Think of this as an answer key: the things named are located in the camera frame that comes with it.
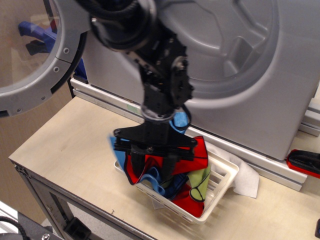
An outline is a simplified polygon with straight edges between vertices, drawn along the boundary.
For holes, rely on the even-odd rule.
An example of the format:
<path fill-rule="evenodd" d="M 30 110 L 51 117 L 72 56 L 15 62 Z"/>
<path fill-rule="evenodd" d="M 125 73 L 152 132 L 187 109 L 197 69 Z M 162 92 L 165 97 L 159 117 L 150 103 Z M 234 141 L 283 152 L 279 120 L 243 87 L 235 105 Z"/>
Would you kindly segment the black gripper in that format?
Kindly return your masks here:
<path fill-rule="evenodd" d="M 139 177 L 145 168 L 145 156 L 164 157 L 162 161 L 162 180 L 172 178 L 178 160 L 192 161 L 197 141 L 181 131 L 190 124 L 177 126 L 177 121 L 150 121 L 113 131 L 116 137 L 114 149 L 131 156 L 132 170 Z"/>

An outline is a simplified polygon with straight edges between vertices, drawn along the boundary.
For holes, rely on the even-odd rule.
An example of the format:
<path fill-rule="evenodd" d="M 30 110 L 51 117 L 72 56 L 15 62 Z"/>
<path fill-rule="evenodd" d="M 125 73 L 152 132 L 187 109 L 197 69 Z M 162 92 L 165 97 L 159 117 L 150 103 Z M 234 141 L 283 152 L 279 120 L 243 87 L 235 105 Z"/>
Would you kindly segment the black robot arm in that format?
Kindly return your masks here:
<path fill-rule="evenodd" d="M 152 0 L 81 0 L 91 29 L 107 48 L 127 54 L 139 66 L 144 89 L 144 122 L 114 131 L 114 148 L 130 156 L 140 177 L 147 155 L 162 157 L 160 174 L 169 180 L 180 160 L 191 161 L 197 141 L 172 127 L 176 110 L 192 98 L 186 47 L 158 19 Z"/>

